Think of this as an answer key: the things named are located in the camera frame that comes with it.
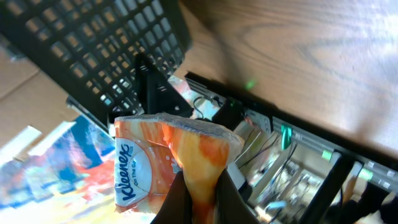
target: black crate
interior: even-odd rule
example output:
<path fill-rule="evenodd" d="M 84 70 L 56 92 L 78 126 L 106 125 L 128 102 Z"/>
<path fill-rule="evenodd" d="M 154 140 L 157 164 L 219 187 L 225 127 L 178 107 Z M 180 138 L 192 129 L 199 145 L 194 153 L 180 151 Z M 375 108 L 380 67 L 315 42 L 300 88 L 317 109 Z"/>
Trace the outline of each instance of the black crate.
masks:
<path fill-rule="evenodd" d="M 135 55 L 170 76 L 191 44 L 177 0 L 5 0 L 0 32 L 102 128 L 140 110 Z"/>

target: black pole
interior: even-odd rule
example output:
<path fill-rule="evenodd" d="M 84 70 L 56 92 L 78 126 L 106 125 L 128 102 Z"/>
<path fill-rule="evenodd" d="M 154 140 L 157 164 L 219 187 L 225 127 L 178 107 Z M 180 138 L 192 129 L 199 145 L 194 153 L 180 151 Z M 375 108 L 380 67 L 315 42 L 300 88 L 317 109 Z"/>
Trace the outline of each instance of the black pole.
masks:
<path fill-rule="evenodd" d="M 301 217 L 300 224 L 318 224 L 322 220 L 353 165 L 354 160 L 344 155 L 337 160 Z"/>

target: orange packaging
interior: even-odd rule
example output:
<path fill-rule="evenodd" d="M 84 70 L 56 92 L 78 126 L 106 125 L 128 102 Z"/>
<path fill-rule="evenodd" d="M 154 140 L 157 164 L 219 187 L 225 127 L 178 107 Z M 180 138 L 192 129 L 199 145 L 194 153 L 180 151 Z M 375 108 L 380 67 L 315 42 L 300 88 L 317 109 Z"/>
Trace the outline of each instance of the orange packaging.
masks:
<path fill-rule="evenodd" d="M 243 140 L 218 124 L 159 113 L 116 118 L 115 203 L 157 213 L 178 167 L 193 200 L 194 223 L 215 220 L 215 186 Z"/>

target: wooden table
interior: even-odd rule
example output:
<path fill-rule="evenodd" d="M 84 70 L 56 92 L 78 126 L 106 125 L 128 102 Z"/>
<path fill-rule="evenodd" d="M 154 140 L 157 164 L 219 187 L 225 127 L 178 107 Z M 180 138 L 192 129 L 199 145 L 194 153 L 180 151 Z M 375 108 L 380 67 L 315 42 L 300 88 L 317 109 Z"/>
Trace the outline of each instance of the wooden table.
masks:
<path fill-rule="evenodd" d="M 398 159 L 398 2 L 184 1 L 187 70 Z"/>

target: green object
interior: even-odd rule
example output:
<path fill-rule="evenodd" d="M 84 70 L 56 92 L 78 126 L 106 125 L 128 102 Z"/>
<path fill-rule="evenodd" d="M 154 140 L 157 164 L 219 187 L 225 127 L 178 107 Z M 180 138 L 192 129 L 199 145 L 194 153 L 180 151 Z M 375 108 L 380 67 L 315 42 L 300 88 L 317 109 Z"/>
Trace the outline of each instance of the green object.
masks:
<path fill-rule="evenodd" d="M 327 150 L 323 150 L 322 153 L 322 158 L 326 159 L 327 161 L 329 161 L 331 159 L 331 152 L 327 151 Z"/>
<path fill-rule="evenodd" d="M 360 178 L 365 179 L 366 181 L 372 179 L 373 177 L 373 172 L 367 169 L 361 169 L 361 172 L 359 172 L 358 175 Z"/>
<path fill-rule="evenodd" d="M 292 128 L 285 126 L 283 124 L 280 130 L 282 131 L 282 144 L 280 145 L 280 147 L 282 148 L 282 150 L 285 150 L 292 143 L 293 131 Z"/>
<path fill-rule="evenodd" d="M 254 80 L 250 80 L 246 83 L 246 85 L 244 86 L 244 88 L 246 90 L 251 90 L 254 86 L 256 85 L 256 81 Z"/>

